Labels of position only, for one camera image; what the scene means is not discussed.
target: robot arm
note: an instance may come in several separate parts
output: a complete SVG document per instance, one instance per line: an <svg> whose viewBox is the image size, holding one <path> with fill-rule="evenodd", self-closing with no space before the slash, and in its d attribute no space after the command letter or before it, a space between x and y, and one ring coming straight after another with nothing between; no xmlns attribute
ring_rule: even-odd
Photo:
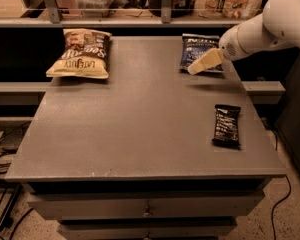
<svg viewBox="0 0 300 240"><path fill-rule="evenodd" d="M219 41L232 61L290 47L300 48L300 0L269 0L262 14L229 29Z"/></svg>

